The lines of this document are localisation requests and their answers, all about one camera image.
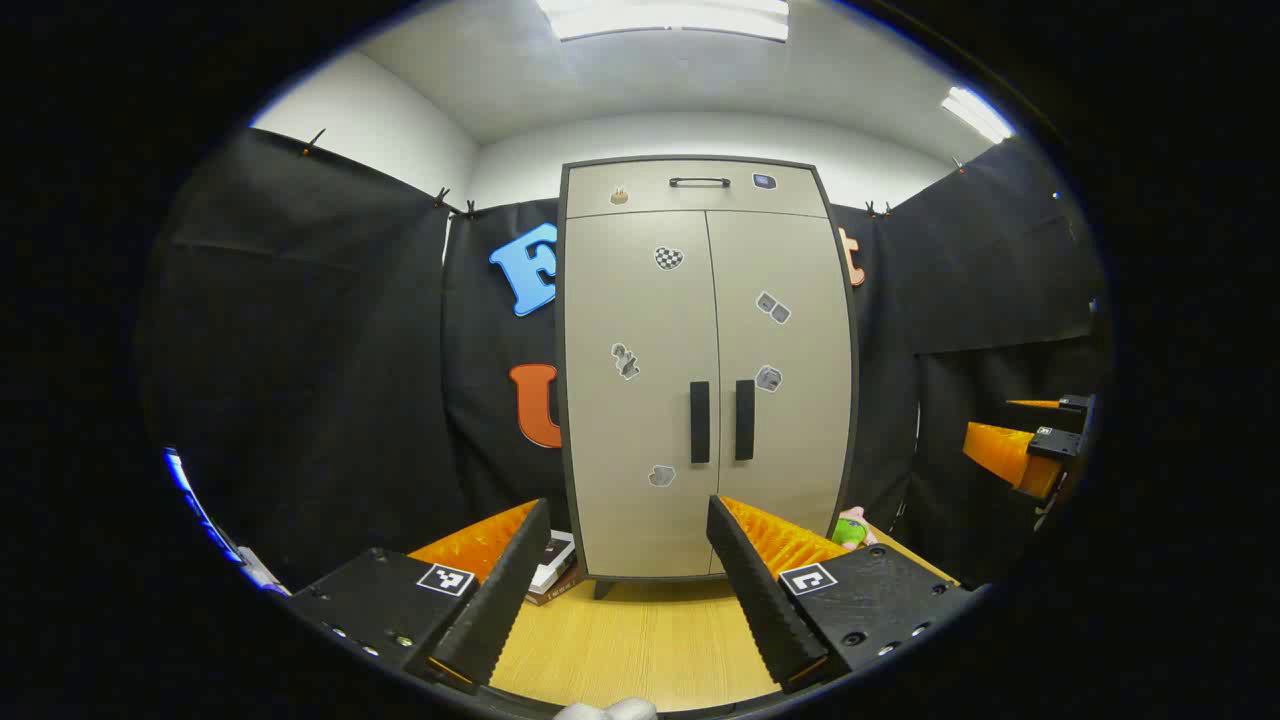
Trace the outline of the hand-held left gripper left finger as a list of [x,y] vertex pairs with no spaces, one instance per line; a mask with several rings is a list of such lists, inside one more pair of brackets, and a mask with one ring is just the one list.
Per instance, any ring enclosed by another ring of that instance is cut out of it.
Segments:
[[370,548],[291,596],[291,611],[388,671],[467,694],[490,683],[550,539],[536,498],[412,553]]

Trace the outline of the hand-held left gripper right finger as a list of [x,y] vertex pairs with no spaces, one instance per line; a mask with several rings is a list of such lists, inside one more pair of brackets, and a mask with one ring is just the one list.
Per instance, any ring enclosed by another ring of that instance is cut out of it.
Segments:
[[891,543],[849,550],[722,495],[709,498],[707,538],[787,694],[881,673],[977,602]]

